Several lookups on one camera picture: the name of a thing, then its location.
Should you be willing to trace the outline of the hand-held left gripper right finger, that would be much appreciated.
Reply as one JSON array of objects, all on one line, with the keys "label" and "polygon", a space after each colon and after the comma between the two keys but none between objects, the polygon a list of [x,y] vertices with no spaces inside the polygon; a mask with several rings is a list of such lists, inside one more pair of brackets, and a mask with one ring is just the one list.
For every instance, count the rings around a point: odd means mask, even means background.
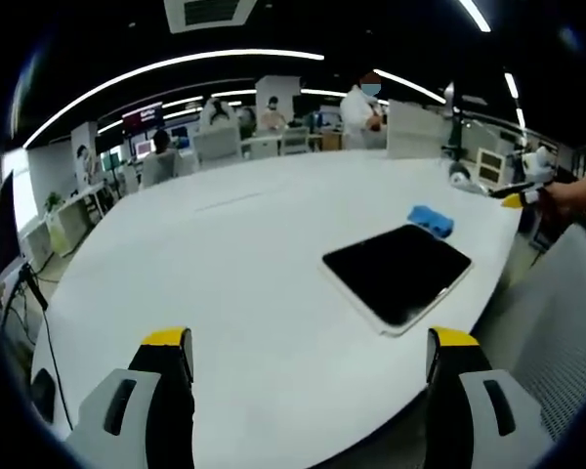
[{"label": "hand-held left gripper right finger", "polygon": [[553,445],[540,403],[467,332],[429,329],[426,383],[427,468],[532,468]]}]

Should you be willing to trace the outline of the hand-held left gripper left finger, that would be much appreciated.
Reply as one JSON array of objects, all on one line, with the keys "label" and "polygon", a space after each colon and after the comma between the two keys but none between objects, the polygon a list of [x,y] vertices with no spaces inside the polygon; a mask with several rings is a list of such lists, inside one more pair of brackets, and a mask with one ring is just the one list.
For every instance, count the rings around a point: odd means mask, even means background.
[{"label": "hand-held left gripper left finger", "polygon": [[66,439],[85,468],[192,468],[191,331],[151,333],[83,400]]}]

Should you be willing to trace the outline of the person's right hand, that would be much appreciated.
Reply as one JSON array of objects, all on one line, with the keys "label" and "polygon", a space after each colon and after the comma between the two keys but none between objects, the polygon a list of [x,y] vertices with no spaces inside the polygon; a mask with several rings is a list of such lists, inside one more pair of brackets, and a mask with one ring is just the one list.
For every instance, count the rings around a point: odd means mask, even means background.
[{"label": "person's right hand", "polygon": [[552,182],[541,195],[546,218],[561,218],[564,212],[586,212],[586,177],[572,183]]}]

